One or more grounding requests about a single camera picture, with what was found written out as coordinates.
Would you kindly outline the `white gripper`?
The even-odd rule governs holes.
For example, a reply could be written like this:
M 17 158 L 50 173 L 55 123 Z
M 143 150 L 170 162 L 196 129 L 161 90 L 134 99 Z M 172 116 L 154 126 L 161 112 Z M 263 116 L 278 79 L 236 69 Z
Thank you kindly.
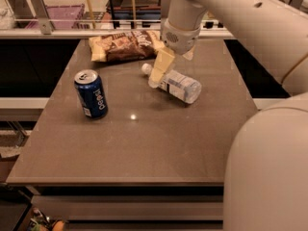
M 194 54 L 194 45 L 199 36 L 200 28 L 193 30 L 178 29 L 165 21 L 162 29 L 162 42 L 166 47 L 158 51 L 153 69 L 148 79 L 148 85 L 156 89 L 163 81 L 165 75 L 172 69 L 175 54 L 191 61 Z

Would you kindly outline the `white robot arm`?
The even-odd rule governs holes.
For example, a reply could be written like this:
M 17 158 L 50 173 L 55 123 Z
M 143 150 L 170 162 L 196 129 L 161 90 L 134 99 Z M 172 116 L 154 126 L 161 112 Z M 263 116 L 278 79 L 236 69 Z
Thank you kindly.
M 236 38 L 228 47 L 252 94 L 280 99 L 233 141 L 223 231 L 308 231 L 308 16 L 278 0 L 171 0 L 150 86 L 193 48 L 205 13 Z

